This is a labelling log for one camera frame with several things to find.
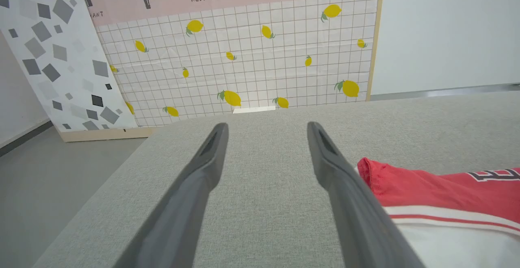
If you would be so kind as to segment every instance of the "white stripe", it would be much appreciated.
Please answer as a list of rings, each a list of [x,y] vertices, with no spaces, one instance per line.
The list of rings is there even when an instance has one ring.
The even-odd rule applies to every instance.
[[[520,231],[508,229],[507,227],[497,227],[496,225],[439,221],[427,218],[392,218],[392,220],[395,224],[397,224],[398,227],[403,224],[428,224],[435,225],[437,227],[465,227],[468,229],[486,229],[488,231],[503,231],[505,233],[518,236],[518,240],[520,240]]]
[[[490,214],[463,211],[457,209],[449,209],[442,207],[411,205],[411,206],[389,206],[383,207],[389,215],[417,214],[424,216],[436,216],[442,218],[455,218],[462,220],[476,220],[509,225],[516,229],[520,229],[520,224],[499,216]]]

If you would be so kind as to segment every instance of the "red fabric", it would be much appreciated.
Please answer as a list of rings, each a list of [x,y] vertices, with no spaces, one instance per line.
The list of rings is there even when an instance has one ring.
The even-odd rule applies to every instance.
[[[367,158],[358,162],[358,170],[385,207],[444,207],[490,214],[520,223],[520,168],[475,172],[481,181],[470,173],[434,175],[422,170],[396,168]]]

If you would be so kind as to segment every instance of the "wooden strip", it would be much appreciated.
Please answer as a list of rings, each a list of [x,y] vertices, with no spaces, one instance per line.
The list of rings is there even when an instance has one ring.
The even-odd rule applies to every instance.
[[[370,60],[370,73],[368,74],[368,86],[366,89],[366,101],[370,101],[372,93],[372,80],[374,78],[375,53],[377,52],[377,39],[379,37],[379,22],[381,21],[381,9],[383,0],[377,0],[377,12],[375,14],[374,44],[372,46],[372,59]]]
[[[128,138],[143,138],[149,137],[154,133],[156,128],[130,128],[130,129],[102,129],[92,131],[74,131],[74,132],[60,132],[56,130],[64,142],[78,142],[78,141],[94,141],[94,140],[113,140],[113,139],[128,139]]]

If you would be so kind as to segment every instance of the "black baseboard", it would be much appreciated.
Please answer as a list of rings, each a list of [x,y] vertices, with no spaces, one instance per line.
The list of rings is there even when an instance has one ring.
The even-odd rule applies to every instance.
[[[13,142],[7,144],[6,146],[0,148],[0,157],[5,155],[6,153],[10,152],[11,150],[17,148],[18,146],[24,144],[25,142],[31,140],[32,137],[38,135],[39,133],[42,133],[43,131],[49,129],[50,127],[52,127],[52,122],[48,121],[47,123],[41,125],[40,127],[27,133],[26,135],[21,136],[17,140],[14,140]]]

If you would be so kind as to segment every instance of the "lemon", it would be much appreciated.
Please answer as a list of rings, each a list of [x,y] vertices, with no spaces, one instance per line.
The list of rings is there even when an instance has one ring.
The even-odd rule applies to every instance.
[[[199,32],[204,24],[199,20],[191,20],[190,23],[186,26],[186,35],[189,37],[194,32]]]
[[[282,98],[282,97],[277,97],[277,98],[273,99],[273,103],[278,104],[281,108],[287,109],[289,107],[288,100],[286,100],[285,98]]]
[[[360,48],[366,48],[366,46],[368,46],[368,44],[366,44],[366,43],[364,42],[364,40],[362,40],[362,39],[359,39],[359,40],[358,40],[358,47],[360,47]]]
[[[341,8],[338,5],[336,5],[336,4],[329,5],[321,14],[321,22],[324,22],[323,20],[327,20],[327,17],[331,18],[331,17],[338,16],[340,14],[340,12],[341,12]]]
[[[236,92],[232,91],[222,91],[217,94],[217,97],[221,100],[226,100],[226,102],[233,107],[240,107],[240,96],[236,94]]]
[[[148,48],[142,42],[135,41],[135,47],[143,53],[148,53]]]
[[[305,66],[310,66],[310,64],[312,63],[312,58],[310,56],[307,56],[305,58]]]
[[[129,102],[125,102],[126,103],[126,106],[128,107],[128,109],[130,110],[130,112],[135,115],[135,112],[134,112],[134,107],[132,107],[132,105],[129,103]]]
[[[173,116],[173,117],[178,117],[179,116],[179,112],[177,111],[176,108],[163,107],[163,111],[167,112],[170,116]]]
[[[228,59],[230,59],[231,61],[236,60],[236,57],[233,56],[232,52],[227,52],[227,53],[226,53],[226,57],[227,57]]]
[[[274,33],[271,33],[271,29],[266,26],[262,26],[262,34],[268,39],[274,39],[276,36]]]
[[[336,89],[336,87],[338,87],[338,91],[343,89],[343,93],[348,97],[356,97],[359,93],[359,85],[354,81],[340,81],[336,83],[334,89]]]

